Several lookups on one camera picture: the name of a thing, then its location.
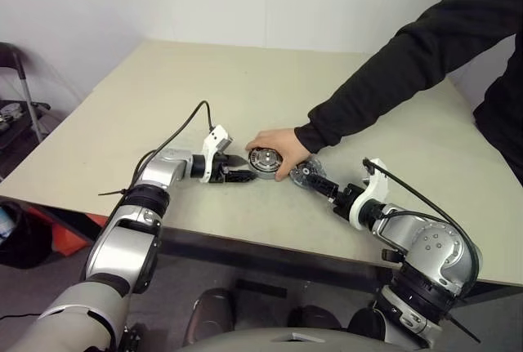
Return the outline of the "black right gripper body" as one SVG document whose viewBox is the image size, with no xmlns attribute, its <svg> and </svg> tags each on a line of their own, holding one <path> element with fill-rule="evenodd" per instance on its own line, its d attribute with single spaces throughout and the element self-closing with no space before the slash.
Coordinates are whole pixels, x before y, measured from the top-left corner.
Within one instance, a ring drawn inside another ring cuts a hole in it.
<svg viewBox="0 0 523 352">
<path fill-rule="evenodd" d="M 333 212 L 342 219 L 349 221 L 351 208 L 359 196 L 360 187 L 348 184 L 343 191 L 337 192 L 333 200 Z"/>
</svg>

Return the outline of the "person's bare hand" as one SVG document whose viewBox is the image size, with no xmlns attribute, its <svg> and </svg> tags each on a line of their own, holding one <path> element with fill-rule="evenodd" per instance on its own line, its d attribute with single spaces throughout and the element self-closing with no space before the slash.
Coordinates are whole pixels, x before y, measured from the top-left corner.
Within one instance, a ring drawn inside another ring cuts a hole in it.
<svg viewBox="0 0 523 352">
<path fill-rule="evenodd" d="M 276 181 L 282 181 L 294 167 L 311 156 L 292 128 L 259 132 L 245 147 L 246 150 L 255 148 L 273 149 L 280 154 L 282 163 L 275 173 Z"/>
</svg>

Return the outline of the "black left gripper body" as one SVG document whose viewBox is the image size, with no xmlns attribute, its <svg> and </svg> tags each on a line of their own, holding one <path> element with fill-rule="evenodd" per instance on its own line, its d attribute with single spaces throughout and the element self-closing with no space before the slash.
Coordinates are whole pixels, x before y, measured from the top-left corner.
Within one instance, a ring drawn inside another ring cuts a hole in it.
<svg viewBox="0 0 523 352">
<path fill-rule="evenodd" d="M 229 174 L 229 156 L 224 153 L 216 153 L 212 159 L 211 176 L 209 177 L 209 184 L 226 183 L 226 178 Z"/>
</svg>

